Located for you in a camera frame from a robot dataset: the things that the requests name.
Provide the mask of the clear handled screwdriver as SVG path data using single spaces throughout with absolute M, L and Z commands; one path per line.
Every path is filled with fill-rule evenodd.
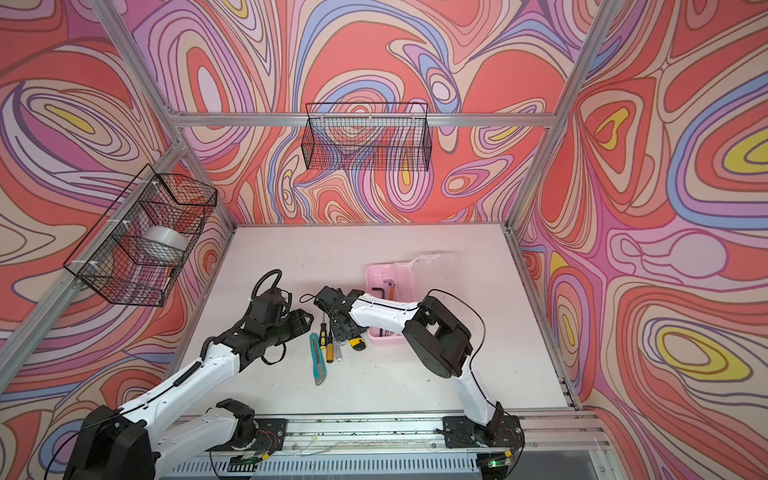
M 342 362 L 343 355 L 341 343 L 337 340 L 334 340 L 332 346 L 334 347 L 334 361 L 337 363 Z

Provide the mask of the silver tape roll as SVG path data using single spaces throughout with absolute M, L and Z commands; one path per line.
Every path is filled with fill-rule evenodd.
M 161 225 L 153 225 L 149 227 L 142 234 L 142 238 L 171 251 L 183 252 L 189 245 L 189 240 L 183 234 L 172 228 Z

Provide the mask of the amber handled screwdriver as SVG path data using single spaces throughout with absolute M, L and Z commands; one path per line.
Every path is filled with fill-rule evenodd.
M 325 343 L 325 359 L 328 364 L 331 364 L 335 360 L 335 352 L 334 352 L 334 344 L 333 344 L 333 338 L 332 338 L 332 332 L 328 331 L 326 334 L 326 343 Z

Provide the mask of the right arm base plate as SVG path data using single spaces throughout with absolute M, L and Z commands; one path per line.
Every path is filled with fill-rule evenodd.
M 490 426 L 477 424 L 466 416 L 445 416 L 436 432 L 449 449 L 504 448 L 515 451 L 526 444 L 525 432 L 517 416 L 503 415 Z

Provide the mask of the teal utility knife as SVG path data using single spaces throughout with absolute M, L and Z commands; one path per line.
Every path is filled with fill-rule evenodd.
M 312 357 L 313 378 L 316 386 L 320 386 L 326 379 L 325 356 L 320 347 L 319 336 L 310 334 L 310 352 Z

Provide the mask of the black yellow box cutter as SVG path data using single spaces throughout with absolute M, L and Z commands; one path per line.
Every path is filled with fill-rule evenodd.
M 355 351 L 363 351 L 366 349 L 366 344 L 364 340 L 361 337 L 355 337 L 348 341 L 348 344 L 355 350 Z

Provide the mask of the pink plastic tool box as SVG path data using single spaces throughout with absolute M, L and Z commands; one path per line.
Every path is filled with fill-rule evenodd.
M 455 300 L 443 293 L 444 290 L 456 294 L 462 281 L 458 278 L 461 262 L 456 252 L 439 252 L 422 254 L 409 261 L 394 263 L 378 263 L 366 267 L 365 291 L 381 299 L 371 292 L 372 287 L 388 290 L 386 279 L 396 284 L 394 300 L 401 303 L 419 303 L 425 296 L 433 296 L 456 317 L 462 312 L 461 305 L 456 306 Z

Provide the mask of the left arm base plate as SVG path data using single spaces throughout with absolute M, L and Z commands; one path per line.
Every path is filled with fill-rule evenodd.
M 269 453 L 281 451 L 286 437 L 288 420 L 285 418 L 257 418 L 253 427 L 236 428 L 234 438 L 210 448 L 211 452 L 252 451 Z

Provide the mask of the aluminium front rail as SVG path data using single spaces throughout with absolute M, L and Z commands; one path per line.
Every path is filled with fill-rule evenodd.
M 320 453 L 437 453 L 448 449 L 443 418 L 449 411 L 367 414 L 285 414 L 284 429 L 258 435 L 284 455 Z M 526 452 L 610 450 L 603 423 L 594 413 L 572 409 L 518 410 Z

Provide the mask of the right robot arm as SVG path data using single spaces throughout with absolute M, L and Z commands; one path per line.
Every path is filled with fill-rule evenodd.
M 403 336 L 430 372 L 453 382 L 469 439 L 492 444 L 502 426 L 503 407 L 485 394 L 473 371 L 469 328 L 438 298 L 427 295 L 419 302 L 397 302 L 325 286 L 313 303 L 327 315 L 333 336 L 341 341 L 350 343 L 370 328 Z

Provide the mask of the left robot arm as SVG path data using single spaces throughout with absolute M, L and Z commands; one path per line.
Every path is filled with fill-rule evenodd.
M 215 447 L 247 450 L 263 431 L 254 410 L 231 398 L 203 415 L 178 419 L 218 386 L 306 333 L 312 314 L 293 309 L 290 295 L 272 287 L 253 297 L 243 317 L 207 338 L 197 359 L 122 406 L 101 406 L 71 437 L 67 479 L 160 479 Z

